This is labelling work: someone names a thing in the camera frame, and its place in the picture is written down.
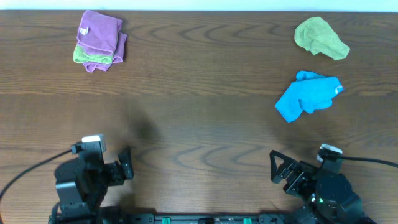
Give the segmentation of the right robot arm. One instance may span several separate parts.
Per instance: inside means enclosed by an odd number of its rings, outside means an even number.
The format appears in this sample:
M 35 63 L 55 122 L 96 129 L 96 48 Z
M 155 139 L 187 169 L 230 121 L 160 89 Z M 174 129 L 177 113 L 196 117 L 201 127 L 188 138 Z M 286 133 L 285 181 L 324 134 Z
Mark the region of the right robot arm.
M 300 197 L 304 205 L 284 218 L 284 223 L 375 224 L 363 212 L 361 198 L 348 179 L 340 173 L 343 151 L 322 144 L 317 155 L 320 167 L 296 161 L 271 151 L 271 181 L 285 179 L 285 193 Z

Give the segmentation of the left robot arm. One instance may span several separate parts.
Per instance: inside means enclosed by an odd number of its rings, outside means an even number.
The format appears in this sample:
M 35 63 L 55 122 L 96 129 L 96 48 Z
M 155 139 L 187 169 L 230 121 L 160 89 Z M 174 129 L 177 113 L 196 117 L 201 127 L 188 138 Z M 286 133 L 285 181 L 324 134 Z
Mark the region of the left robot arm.
M 134 177 L 131 147 L 124 147 L 118 160 L 105 163 L 104 143 L 77 142 L 71 146 L 78 157 L 60 164 L 54 172 L 60 201 L 49 223 L 102 223 L 100 206 L 108 187 L 123 185 Z

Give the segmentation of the purple microfiber cloth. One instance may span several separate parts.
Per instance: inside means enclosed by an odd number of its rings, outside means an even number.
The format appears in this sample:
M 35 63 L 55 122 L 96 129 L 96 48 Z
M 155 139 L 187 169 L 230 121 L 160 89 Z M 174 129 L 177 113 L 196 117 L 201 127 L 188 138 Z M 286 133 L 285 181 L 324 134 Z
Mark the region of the purple microfiber cloth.
M 77 42 L 89 54 L 113 55 L 122 20 L 87 10 L 77 32 Z

